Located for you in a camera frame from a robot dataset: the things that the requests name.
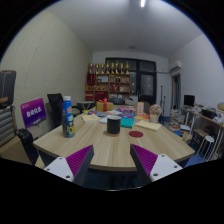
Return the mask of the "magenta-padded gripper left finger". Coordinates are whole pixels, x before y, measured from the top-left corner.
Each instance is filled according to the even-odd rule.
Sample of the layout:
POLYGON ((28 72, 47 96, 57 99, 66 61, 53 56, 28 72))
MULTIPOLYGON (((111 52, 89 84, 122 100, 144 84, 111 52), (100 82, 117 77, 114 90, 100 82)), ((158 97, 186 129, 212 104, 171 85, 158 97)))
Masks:
POLYGON ((89 145, 68 157, 56 158, 44 170, 82 186, 93 156, 94 148, 89 145))

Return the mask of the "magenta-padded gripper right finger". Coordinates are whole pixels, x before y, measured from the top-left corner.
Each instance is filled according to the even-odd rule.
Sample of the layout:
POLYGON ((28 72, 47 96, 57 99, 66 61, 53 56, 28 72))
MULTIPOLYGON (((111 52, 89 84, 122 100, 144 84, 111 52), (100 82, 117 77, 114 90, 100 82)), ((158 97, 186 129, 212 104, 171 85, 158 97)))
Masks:
POLYGON ((156 155, 134 144, 130 145, 130 154, 143 185, 147 185, 182 169, 180 165, 166 154, 156 155))

